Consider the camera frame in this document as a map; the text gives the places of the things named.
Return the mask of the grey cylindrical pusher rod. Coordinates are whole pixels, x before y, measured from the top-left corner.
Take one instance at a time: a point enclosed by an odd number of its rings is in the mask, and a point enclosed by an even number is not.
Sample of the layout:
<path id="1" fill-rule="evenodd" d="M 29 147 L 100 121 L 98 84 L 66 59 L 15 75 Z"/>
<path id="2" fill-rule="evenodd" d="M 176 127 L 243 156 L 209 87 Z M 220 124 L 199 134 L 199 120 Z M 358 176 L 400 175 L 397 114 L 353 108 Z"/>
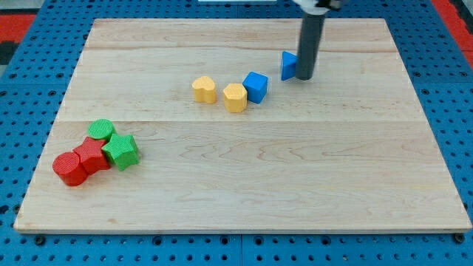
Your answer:
<path id="1" fill-rule="evenodd" d="M 323 31 L 325 14 L 304 13 L 299 34 L 295 77 L 307 81 L 313 77 Z"/>

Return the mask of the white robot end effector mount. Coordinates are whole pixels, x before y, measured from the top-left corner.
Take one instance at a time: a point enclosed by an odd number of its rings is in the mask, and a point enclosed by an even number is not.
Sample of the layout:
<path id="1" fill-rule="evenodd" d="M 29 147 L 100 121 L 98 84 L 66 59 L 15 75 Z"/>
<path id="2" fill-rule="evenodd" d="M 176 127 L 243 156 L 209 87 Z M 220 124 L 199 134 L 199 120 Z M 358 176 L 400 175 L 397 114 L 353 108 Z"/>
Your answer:
<path id="1" fill-rule="evenodd" d="M 330 10 L 340 10 L 344 0 L 293 0 L 301 9 L 310 15 L 324 15 Z"/>

